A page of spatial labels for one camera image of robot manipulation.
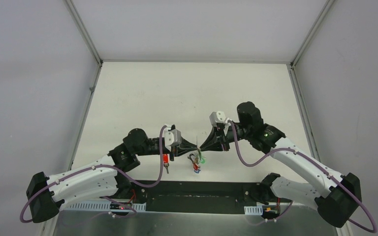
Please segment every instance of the white wall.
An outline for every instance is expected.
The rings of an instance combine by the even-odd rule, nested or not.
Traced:
[[[96,70],[63,1],[0,0],[0,235],[35,234],[27,186],[67,168]]]
[[[337,1],[296,72],[321,159],[360,178],[378,223],[378,1]]]
[[[121,144],[134,128],[158,137],[165,124],[175,124],[182,136],[201,145],[212,127],[209,115],[223,111],[238,120],[237,105],[252,101],[264,121],[282,130],[309,152],[286,65],[241,63],[106,62],[103,65],[92,105],[81,136],[73,167],[97,160]],[[263,153],[247,141],[240,142],[247,162]],[[228,152],[205,152],[207,161],[195,174],[187,155],[170,162],[173,181],[261,181],[270,172],[304,182],[294,171],[268,158],[247,168],[239,161],[234,144]],[[140,156],[141,166],[129,174],[136,179],[158,177],[158,156]]]
[[[326,0],[74,0],[102,59],[291,61]]]

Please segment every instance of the purple cable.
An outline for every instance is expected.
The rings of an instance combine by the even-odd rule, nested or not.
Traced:
[[[167,126],[164,125],[161,130],[160,130],[160,135],[159,135],[159,147],[162,147],[163,146],[163,131],[164,129],[166,128]],[[98,169],[98,168],[111,168],[111,169],[114,169],[116,171],[118,171],[119,173],[121,173],[122,175],[124,175],[126,178],[128,178],[131,182],[141,186],[141,187],[144,187],[144,188],[151,188],[151,187],[154,187],[156,186],[158,183],[160,183],[160,180],[161,180],[161,176],[163,175],[163,149],[162,148],[159,148],[160,150],[160,173],[158,175],[158,179],[152,183],[152,184],[143,184],[143,183],[140,183],[140,182],[137,182],[135,179],[131,178],[129,175],[127,175],[124,171],[118,169],[117,167],[115,166],[110,166],[110,165],[98,165],[98,166],[95,166],[95,170]],[[83,172],[86,172],[86,171],[89,171],[89,170],[93,170],[92,167],[88,167],[88,168],[84,168],[82,170],[79,170],[79,171],[76,171],[74,173],[71,173],[69,175],[66,175],[62,178],[59,179],[59,182],[62,182],[62,181],[65,181],[66,179],[68,178],[71,178],[73,176],[76,176],[78,174],[81,174]],[[20,221],[22,223],[29,223],[32,221],[31,220],[25,220],[24,219],[24,213],[25,211],[27,210],[28,206],[31,204],[31,202],[38,196],[40,195],[42,192],[44,192],[45,190],[53,187],[54,185],[56,185],[56,182],[52,182],[50,183],[49,185],[45,186],[44,188],[40,189],[38,192],[36,192],[30,199],[28,199],[27,203],[24,205],[24,207],[22,208],[21,210],[21,214],[20,214]]]
[[[290,151],[290,152],[293,152],[295,153],[295,150],[291,149],[291,148],[285,148],[285,147],[282,147],[282,148],[277,148],[277,149],[273,149],[272,151],[270,151],[269,153],[267,153],[266,155],[264,155],[262,158],[260,158],[258,161],[254,162],[253,164],[248,164],[247,162],[244,161],[244,159],[241,157],[241,153],[240,153],[240,148],[238,146],[238,139],[237,139],[237,132],[236,132],[236,128],[235,128],[235,125],[234,123],[230,120],[229,121],[230,124],[231,124],[231,127],[232,127],[232,130],[234,130],[235,132],[232,132],[233,135],[234,135],[234,143],[235,143],[235,149],[237,150],[237,155],[238,155],[238,158],[240,159],[240,161],[247,167],[253,167],[253,166],[256,166],[258,165],[260,162],[262,162],[266,157],[270,156],[271,154],[275,153],[275,152],[278,152],[278,151]],[[305,158],[307,161],[311,162],[314,166],[316,166],[320,171],[322,171],[325,175],[328,176],[328,178],[332,179],[338,186],[340,186],[351,198],[353,198],[353,200],[356,201],[357,204],[359,204],[359,206],[363,209],[364,213],[366,213],[367,217],[369,218],[370,220],[370,223],[372,224],[372,227],[373,229],[369,229],[365,226],[362,226],[361,224],[355,222],[354,220],[352,219],[349,219],[348,221],[353,223],[354,225],[370,232],[370,233],[376,233],[378,231],[378,226],[375,222],[375,219],[373,218],[373,216],[370,214],[369,210],[366,208],[366,206],[363,205],[363,203],[353,194],[351,193],[346,187],[344,187],[344,185],[342,185],[334,176],[330,176],[329,172],[326,171],[324,168],[322,168],[318,163],[316,163],[312,158],[308,157],[307,155],[301,153],[301,152],[296,152],[296,154],[302,156],[303,158]]]
[[[286,207],[286,209],[278,216],[278,217],[276,217],[275,219],[276,220],[279,220],[279,218],[281,218],[289,209],[290,209],[290,207],[293,205],[293,201],[292,202],[290,202],[290,204]],[[263,220],[263,221],[260,221],[260,222],[258,222],[257,224],[253,224],[253,223],[250,223],[248,220],[247,220],[247,223],[249,224],[249,225],[253,225],[253,226],[259,226],[259,225],[261,225],[261,224],[263,224],[264,222],[266,222],[266,220]]]

